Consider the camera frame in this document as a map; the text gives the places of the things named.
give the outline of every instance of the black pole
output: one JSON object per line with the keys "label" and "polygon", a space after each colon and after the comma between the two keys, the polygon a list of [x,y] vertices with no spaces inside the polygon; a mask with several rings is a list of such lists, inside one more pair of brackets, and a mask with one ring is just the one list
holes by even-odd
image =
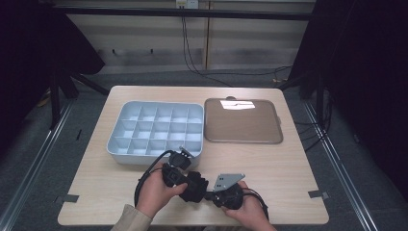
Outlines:
{"label": "black pole", "polygon": [[162,8],[109,8],[109,7],[76,7],[53,6],[45,7],[55,13],[67,14],[99,14],[99,15],[144,15],[144,16],[184,16],[211,18],[246,18],[246,19],[275,19],[309,21],[312,18],[323,17],[312,13],[270,13],[270,12],[241,12],[196,9],[162,9]]}

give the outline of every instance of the flat tray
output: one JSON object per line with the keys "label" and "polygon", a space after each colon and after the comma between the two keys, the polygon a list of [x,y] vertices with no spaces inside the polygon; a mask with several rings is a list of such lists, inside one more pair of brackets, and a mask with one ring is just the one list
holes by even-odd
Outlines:
{"label": "flat tray", "polygon": [[276,144],[283,140],[280,120],[270,101],[210,98],[204,109],[204,137],[209,141]]}
{"label": "flat tray", "polygon": [[131,101],[120,111],[107,150],[121,164],[150,165],[166,150],[186,148],[196,166],[203,143],[198,104]]}

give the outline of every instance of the wall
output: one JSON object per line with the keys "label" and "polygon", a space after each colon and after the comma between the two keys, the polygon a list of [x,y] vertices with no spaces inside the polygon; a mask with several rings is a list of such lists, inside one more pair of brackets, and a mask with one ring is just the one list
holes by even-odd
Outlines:
{"label": "wall", "polygon": [[[175,8],[175,1],[56,0],[59,5]],[[310,13],[314,0],[200,1],[199,9]],[[107,63],[105,72],[187,69],[182,19],[161,16],[70,15]],[[191,58],[199,69],[292,64],[304,21],[186,18]],[[127,65],[126,70],[120,66]]]}

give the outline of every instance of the gray floor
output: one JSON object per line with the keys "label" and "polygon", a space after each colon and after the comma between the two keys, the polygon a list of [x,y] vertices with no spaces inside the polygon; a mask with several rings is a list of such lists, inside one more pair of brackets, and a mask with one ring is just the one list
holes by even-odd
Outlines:
{"label": "gray floor", "polygon": [[[231,71],[248,74],[271,72],[270,69]],[[226,87],[218,81],[223,81],[232,87],[273,88],[279,85],[274,79],[281,81],[285,76],[287,72],[279,72],[277,76],[273,74],[210,75],[211,78],[217,79],[214,81],[190,71],[171,71],[97,75],[90,79],[107,89],[115,85]],[[64,128],[45,160],[43,168],[39,171],[39,176],[13,224],[13,230],[109,230],[109,227],[64,227],[57,222],[61,204],[54,203],[54,200],[57,196],[68,192],[106,100],[106,96],[80,83],[76,85],[80,90],[80,95],[73,102]],[[305,102],[299,99],[297,88],[285,90],[284,95],[293,120],[310,122],[304,106]],[[334,107],[331,121],[329,138],[338,151],[358,193],[366,203],[377,229],[408,230],[407,203],[374,164],[364,144],[355,141],[355,134],[336,107]],[[34,108],[23,122],[22,129],[9,149],[7,158],[2,161],[0,168],[0,209],[2,213],[13,199],[19,183],[38,154],[42,141],[48,135],[49,124],[50,105]],[[312,125],[298,123],[296,127],[305,148],[318,139]],[[330,220],[324,225],[277,225],[278,230],[364,230],[322,145],[318,143],[306,154],[319,189],[330,195],[324,200]]]}

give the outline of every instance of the metal bracket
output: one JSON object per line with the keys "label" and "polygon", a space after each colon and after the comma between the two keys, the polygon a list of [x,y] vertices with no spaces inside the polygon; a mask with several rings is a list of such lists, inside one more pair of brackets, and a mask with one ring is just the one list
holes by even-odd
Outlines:
{"label": "metal bracket", "polygon": [[224,191],[229,189],[235,183],[245,177],[245,174],[220,174],[214,185],[214,192]]}

